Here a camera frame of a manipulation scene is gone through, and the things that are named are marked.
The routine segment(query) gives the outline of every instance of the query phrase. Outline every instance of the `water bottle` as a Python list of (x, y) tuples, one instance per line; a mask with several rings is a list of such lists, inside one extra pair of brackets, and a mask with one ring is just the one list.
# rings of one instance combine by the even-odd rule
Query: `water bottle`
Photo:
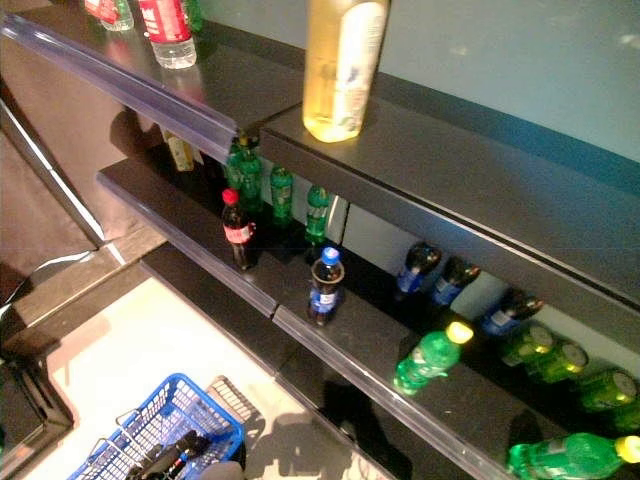
[(451, 322), (444, 332), (428, 333), (396, 367), (394, 385), (402, 393), (413, 395), (432, 378), (446, 376), (460, 359), (460, 345), (471, 337), (473, 330), (462, 321)]
[(332, 247), (322, 251), (322, 257), (311, 266), (312, 287), (307, 314), (316, 324), (325, 325), (340, 300), (339, 286), (344, 278), (340, 252)]
[(196, 48), (182, 5), (175, 0), (138, 0), (156, 60), (164, 68), (196, 63)]
[(509, 470), (523, 480), (608, 478), (625, 463), (640, 462), (640, 437), (609, 440), (574, 433), (509, 451)]
[(249, 217), (240, 207), (236, 190), (224, 190), (222, 200), (225, 204), (222, 210), (222, 225), (227, 241), (233, 248), (233, 260), (240, 269), (246, 270), (256, 264), (254, 252), (250, 248), (255, 226), (249, 222)]

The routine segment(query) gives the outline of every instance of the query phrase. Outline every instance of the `yellow bottle cap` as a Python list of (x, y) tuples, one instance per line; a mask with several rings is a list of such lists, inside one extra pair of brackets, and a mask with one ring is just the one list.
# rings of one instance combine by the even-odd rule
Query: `yellow bottle cap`
[(473, 337), (471, 327), (462, 322), (451, 322), (444, 332), (449, 340), (458, 344), (467, 343)]
[(615, 443), (618, 456), (627, 463), (640, 463), (640, 437), (629, 435), (621, 437)]

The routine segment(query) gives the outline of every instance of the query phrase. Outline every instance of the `blue bottle cap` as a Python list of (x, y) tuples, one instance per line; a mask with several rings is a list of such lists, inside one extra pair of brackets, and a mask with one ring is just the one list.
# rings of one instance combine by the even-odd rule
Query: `blue bottle cap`
[(340, 252), (332, 247), (327, 247), (322, 251), (322, 263), (325, 265), (335, 265), (340, 261)]

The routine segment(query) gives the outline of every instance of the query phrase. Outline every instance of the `floor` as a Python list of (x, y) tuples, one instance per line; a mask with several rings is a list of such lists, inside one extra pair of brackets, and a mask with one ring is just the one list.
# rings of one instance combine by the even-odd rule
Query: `floor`
[(116, 417), (175, 372), (205, 390), (224, 375), (262, 414), (264, 421), (247, 425), (248, 479), (385, 479), (211, 322), (153, 278), (67, 335), (47, 362), (75, 428), (31, 470), (29, 480), (67, 478), (98, 438), (115, 431)]

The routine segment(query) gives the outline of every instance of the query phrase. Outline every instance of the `plastic basket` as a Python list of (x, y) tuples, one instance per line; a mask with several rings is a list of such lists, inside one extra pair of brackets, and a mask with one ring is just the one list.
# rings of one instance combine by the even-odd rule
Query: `plastic basket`
[(146, 452), (158, 444), (175, 443), (189, 430), (207, 437), (211, 445), (189, 461), (180, 473), (182, 479), (195, 478), (211, 463), (231, 458), (244, 437), (242, 424), (187, 376), (176, 373), (133, 410), (113, 435), (98, 440), (69, 480), (124, 480)]

